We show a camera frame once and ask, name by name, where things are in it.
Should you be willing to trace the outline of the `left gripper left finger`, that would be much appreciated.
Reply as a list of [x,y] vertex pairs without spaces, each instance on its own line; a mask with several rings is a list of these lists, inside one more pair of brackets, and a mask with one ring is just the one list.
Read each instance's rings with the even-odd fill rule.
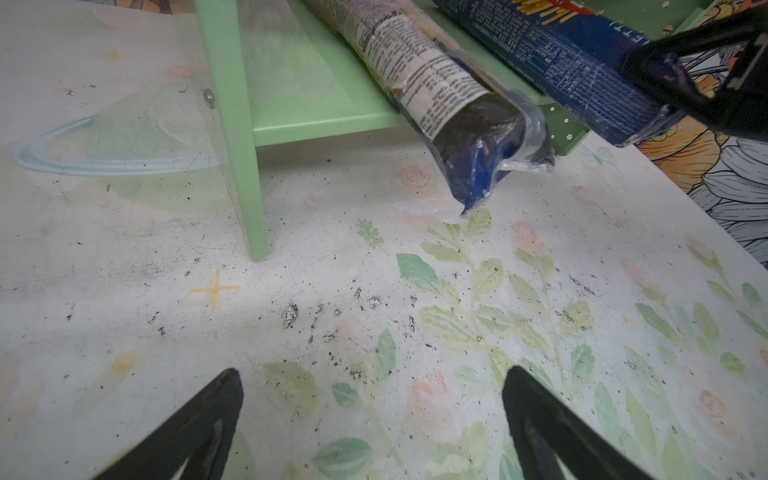
[[243,405],[239,372],[227,368],[98,479],[220,479]]

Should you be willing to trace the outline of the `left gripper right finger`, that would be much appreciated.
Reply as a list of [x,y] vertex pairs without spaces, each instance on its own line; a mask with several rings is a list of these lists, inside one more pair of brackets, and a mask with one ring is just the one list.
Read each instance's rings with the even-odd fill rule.
[[526,479],[647,479],[649,475],[611,446],[527,370],[512,367],[502,401]]

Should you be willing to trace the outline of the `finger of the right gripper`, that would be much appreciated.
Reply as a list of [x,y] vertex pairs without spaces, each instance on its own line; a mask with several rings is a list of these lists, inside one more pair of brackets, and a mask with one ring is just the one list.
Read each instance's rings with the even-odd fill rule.
[[767,81],[767,7],[754,6],[721,20],[653,41],[628,53],[619,72],[638,84],[656,72],[670,73],[681,59],[724,48],[741,52],[726,63],[728,84],[760,84]]
[[662,81],[653,96],[693,117],[711,130],[767,141],[767,82],[735,87],[729,79],[707,97],[694,89]]

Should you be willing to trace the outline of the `blue Barilla spaghetti box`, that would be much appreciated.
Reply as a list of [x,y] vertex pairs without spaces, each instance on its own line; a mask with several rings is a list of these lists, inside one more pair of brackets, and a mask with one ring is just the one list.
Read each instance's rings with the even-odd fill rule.
[[642,33],[572,1],[453,0],[449,18],[607,142],[658,136],[683,112],[651,98],[619,68]]

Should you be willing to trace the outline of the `blue-ended spaghetti bag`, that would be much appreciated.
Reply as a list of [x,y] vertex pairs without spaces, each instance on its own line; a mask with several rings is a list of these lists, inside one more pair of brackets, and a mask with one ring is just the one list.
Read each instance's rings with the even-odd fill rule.
[[412,1],[310,1],[420,135],[465,214],[555,153],[543,112],[499,82]]

